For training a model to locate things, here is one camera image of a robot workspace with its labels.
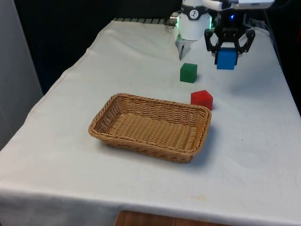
black background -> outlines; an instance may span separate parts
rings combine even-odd
[[[44,93],[92,44],[113,18],[168,18],[182,0],[15,0],[21,24]],[[268,10],[283,72],[301,112],[301,1],[279,0]],[[264,19],[262,10],[252,12]]]

white tablecloth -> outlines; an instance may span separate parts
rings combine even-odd
[[[301,120],[269,36],[256,30],[234,71],[216,70],[203,39],[178,60],[176,32],[111,22],[36,104],[0,152],[4,226],[112,226],[121,210],[233,225],[301,225]],[[198,64],[194,84],[183,62]],[[214,109],[189,164],[107,147],[87,128],[126,92]]]

green cube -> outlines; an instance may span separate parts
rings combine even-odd
[[[198,65],[184,63],[181,67],[180,81],[194,83],[197,73]]]

blue cube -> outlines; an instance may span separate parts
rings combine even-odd
[[[221,48],[217,57],[217,69],[233,70],[236,65],[237,52],[234,48]]]

